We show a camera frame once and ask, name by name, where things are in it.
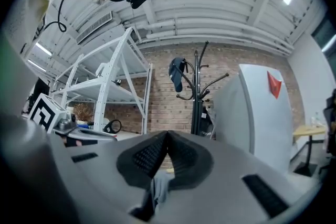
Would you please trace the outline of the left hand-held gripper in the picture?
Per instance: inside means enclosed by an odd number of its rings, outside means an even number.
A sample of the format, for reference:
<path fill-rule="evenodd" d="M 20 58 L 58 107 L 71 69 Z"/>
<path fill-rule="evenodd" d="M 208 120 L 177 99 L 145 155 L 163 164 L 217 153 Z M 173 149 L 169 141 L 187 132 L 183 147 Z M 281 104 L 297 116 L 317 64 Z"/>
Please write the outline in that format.
<path fill-rule="evenodd" d="M 61 107 L 53 98 L 40 94 L 30 111 L 29 119 L 48 134 L 59 136 L 66 147 L 95 145 L 117 141 L 111 134 L 79 127 L 76 116 Z"/>

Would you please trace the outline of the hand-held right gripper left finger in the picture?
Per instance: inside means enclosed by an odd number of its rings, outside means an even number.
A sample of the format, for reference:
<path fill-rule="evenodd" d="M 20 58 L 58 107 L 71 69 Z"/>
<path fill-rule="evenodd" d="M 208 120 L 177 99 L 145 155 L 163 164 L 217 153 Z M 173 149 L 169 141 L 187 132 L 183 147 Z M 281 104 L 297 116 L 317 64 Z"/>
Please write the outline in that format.
<path fill-rule="evenodd" d="M 65 147 L 59 136 L 50 135 L 65 219 L 72 224 L 169 224 L 165 206 L 153 208 L 151 187 L 168 141 L 168 132 L 162 131 Z"/>

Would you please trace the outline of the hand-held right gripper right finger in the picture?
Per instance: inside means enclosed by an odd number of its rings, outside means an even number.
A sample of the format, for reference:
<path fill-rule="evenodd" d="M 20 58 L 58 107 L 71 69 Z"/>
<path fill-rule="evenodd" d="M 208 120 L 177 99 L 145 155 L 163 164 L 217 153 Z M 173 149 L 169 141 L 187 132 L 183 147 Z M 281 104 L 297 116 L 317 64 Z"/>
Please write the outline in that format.
<path fill-rule="evenodd" d="M 167 131 L 175 177 L 158 224 L 306 224 L 319 182 L 280 173 L 232 145 Z"/>

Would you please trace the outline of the grey garment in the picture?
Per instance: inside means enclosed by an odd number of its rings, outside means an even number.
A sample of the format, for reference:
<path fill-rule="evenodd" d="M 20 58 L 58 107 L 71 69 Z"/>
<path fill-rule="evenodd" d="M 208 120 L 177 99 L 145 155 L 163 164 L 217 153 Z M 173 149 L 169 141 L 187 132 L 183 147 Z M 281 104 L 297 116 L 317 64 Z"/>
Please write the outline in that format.
<path fill-rule="evenodd" d="M 159 210 L 166 201 L 168 195 L 169 182 L 174 179 L 174 174 L 165 170 L 159 170 L 151 182 L 151 199 L 153 209 Z"/>

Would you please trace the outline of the dried brown plant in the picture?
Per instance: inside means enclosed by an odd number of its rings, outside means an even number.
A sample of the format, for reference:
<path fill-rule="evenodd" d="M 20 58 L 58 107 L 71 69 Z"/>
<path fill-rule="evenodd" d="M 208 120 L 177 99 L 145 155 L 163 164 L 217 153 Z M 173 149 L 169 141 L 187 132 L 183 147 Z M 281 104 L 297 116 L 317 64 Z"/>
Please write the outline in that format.
<path fill-rule="evenodd" d="M 75 103 L 72 107 L 77 121 L 92 121 L 93 108 L 88 103 Z"/>

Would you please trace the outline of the white metal shelving unit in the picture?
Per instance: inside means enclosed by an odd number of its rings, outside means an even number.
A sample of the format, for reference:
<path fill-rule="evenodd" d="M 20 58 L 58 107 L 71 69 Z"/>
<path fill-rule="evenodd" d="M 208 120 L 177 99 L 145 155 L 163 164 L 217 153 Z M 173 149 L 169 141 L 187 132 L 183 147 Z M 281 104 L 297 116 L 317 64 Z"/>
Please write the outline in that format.
<path fill-rule="evenodd" d="M 134 29 L 80 54 L 61 73 L 50 95 L 63 108 L 71 102 L 94 103 L 93 129 L 103 129 L 108 104 L 136 106 L 142 116 L 141 134 L 148 129 L 149 95 L 153 65 L 149 63 L 132 38 Z"/>

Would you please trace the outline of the dark grey cap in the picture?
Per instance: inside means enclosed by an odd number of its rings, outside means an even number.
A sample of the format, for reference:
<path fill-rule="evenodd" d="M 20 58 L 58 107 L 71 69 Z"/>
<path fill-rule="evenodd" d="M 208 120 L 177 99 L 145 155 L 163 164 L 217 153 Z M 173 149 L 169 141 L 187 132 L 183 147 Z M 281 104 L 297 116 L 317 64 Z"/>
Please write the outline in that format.
<path fill-rule="evenodd" d="M 199 133 L 201 136 L 207 137 L 210 140 L 215 133 L 215 117 L 216 113 L 210 106 L 203 106 L 201 114 L 201 123 Z"/>

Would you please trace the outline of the silver refrigerator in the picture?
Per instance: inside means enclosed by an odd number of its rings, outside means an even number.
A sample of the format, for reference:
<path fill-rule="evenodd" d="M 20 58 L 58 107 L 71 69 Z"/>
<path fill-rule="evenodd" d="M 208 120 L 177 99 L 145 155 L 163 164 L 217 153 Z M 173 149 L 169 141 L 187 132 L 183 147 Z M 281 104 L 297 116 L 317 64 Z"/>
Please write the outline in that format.
<path fill-rule="evenodd" d="M 278 99 L 267 72 L 282 82 Z M 216 139 L 249 152 L 280 173 L 289 168 L 293 119 L 289 94 L 277 69 L 240 64 L 238 74 L 213 95 Z"/>

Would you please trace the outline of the black coat rack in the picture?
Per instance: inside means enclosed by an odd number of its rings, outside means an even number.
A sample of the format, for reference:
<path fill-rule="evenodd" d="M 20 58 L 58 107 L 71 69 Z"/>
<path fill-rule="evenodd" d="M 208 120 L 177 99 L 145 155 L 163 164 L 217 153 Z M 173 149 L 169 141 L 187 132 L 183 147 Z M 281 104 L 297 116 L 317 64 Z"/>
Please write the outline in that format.
<path fill-rule="evenodd" d="M 195 63 L 192 65 L 189 61 L 186 59 L 183 59 L 179 64 L 176 64 L 176 61 L 172 61 L 172 68 L 173 72 L 170 74 L 170 77 L 173 81 L 173 83 L 177 82 L 177 80 L 173 80 L 173 75 L 178 74 L 178 78 L 184 78 L 186 82 L 188 83 L 188 87 L 192 91 L 192 95 L 190 98 L 185 98 L 179 94 L 176 95 L 177 98 L 182 99 L 184 101 L 192 100 L 193 101 L 193 109 L 192 109 L 192 124 L 191 124 L 191 134 L 201 136 L 201 119 L 202 119 L 202 113 L 203 113 L 203 103 L 208 102 L 208 99 L 205 100 L 205 97 L 210 93 L 210 90 L 208 89 L 209 86 L 213 85 L 214 83 L 217 83 L 224 78 L 229 77 L 229 73 L 225 73 L 224 75 L 220 76 L 219 78 L 211 81 L 208 83 L 203 89 L 201 89 L 201 69 L 202 68 L 208 68 L 209 65 L 203 65 L 202 59 L 204 52 L 209 44 L 209 41 L 206 41 L 204 44 L 204 47 L 202 49 L 201 55 L 198 56 L 197 50 L 195 51 Z M 180 66 L 185 67 L 185 71 L 188 72 L 188 66 L 192 69 L 192 78 L 193 81 L 191 82 L 190 79 L 184 74 L 184 72 L 181 71 Z"/>

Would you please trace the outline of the person's light shirt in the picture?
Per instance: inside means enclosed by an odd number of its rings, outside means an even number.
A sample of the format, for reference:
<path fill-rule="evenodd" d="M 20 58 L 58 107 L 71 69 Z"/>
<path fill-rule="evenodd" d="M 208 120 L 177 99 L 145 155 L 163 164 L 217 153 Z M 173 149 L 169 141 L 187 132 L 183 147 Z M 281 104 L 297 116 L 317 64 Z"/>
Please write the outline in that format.
<path fill-rule="evenodd" d="M 45 15 L 52 0 L 14 0 L 2 31 L 14 50 L 25 58 L 44 31 Z"/>

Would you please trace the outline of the ceiling air vent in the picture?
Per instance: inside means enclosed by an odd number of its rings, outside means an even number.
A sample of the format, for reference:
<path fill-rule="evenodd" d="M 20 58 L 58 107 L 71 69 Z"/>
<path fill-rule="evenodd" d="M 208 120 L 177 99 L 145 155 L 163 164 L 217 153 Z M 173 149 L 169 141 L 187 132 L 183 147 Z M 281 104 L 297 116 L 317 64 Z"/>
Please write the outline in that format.
<path fill-rule="evenodd" d="M 80 32 L 79 35 L 76 38 L 76 43 L 79 45 L 86 38 L 88 38 L 90 35 L 92 35 L 94 32 L 96 32 L 99 28 L 101 28 L 102 26 L 110 23 L 111 21 L 113 21 L 113 12 L 112 11 L 105 14 L 104 16 L 100 17 L 93 24 L 91 24 L 85 30 Z"/>

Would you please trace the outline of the wooden desk with black leg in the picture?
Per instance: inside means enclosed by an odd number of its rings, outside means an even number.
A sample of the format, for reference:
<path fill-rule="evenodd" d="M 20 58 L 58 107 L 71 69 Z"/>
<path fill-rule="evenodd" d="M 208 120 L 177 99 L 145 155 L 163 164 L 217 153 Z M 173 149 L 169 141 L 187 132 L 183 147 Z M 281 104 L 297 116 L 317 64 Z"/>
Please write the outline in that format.
<path fill-rule="evenodd" d="M 317 125 L 317 126 L 303 125 L 298 127 L 297 130 L 293 133 L 294 136 L 308 137 L 308 149 L 307 149 L 306 161 L 301 162 L 293 171 L 294 173 L 302 176 L 312 177 L 313 173 L 317 168 L 316 164 L 310 164 L 313 136 L 324 134 L 326 130 L 327 130 L 326 127 L 323 125 Z"/>

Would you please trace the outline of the red triangular sticker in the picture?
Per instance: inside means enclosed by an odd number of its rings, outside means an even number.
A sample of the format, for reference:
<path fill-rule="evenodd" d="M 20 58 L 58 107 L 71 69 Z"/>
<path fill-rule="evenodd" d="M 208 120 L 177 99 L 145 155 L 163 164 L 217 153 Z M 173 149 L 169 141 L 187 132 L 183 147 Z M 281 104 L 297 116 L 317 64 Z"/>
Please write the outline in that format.
<path fill-rule="evenodd" d="M 277 80 L 269 71 L 267 72 L 269 90 L 271 94 L 278 99 L 282 82 Z"/>

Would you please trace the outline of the navy blue cap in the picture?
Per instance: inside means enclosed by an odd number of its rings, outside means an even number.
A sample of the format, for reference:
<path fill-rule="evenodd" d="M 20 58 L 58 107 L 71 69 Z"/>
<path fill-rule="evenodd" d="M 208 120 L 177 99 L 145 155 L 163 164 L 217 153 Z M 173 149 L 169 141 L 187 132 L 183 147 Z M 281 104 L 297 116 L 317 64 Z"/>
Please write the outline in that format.
<path fill-rule="evenodd" d="M 174 84 L 177 93 L 183 90 L 182 75 L 184 71 L 188 72 L 187 63 L 184 58 L 176 57 L 169 65 L 169 77 Z"/>

